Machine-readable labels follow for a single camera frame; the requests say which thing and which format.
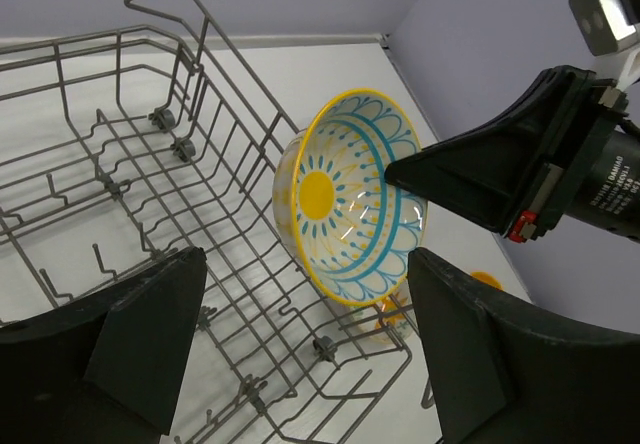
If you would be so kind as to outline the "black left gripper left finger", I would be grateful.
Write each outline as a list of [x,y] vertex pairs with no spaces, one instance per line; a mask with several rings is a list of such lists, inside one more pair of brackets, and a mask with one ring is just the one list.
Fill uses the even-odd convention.
[[1,330],[4,443],[157,443],[169,434],[207,275],[188,247]]

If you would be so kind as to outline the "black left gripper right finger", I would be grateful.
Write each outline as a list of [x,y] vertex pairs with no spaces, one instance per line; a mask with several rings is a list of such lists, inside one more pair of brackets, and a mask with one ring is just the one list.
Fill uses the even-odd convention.
[[635,443],[639,338],[549,312],[435,253],[408,283],[445,443]]

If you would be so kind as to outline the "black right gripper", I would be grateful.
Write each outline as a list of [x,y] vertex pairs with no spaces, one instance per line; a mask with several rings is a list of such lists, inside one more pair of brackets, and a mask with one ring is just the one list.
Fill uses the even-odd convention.
[[627,94],[572,66],[540,72],[504,112],[390,164],[387,183],[513,242],[563,216],[639,241],[639,141]]

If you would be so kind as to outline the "leaf flower pattern bowl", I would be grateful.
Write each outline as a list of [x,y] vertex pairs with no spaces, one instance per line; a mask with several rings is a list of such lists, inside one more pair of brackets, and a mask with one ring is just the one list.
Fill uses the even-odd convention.
[[405,340],[417,329],[411,296],[406,288],[399,288],[373,305],[349,307],[347,317],[366,337],[385,345],[394,343],[393,335]]

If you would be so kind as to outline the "blue yellow sun bowl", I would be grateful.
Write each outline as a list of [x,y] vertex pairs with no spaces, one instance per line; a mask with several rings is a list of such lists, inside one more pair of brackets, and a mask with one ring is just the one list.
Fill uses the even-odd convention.
[[420,148],[405,112],[366,88],[333,98],[285,147],[272,185],[276,228],[327,297],[365,307],[405,279],[425,234],[427,202],[384,173]]

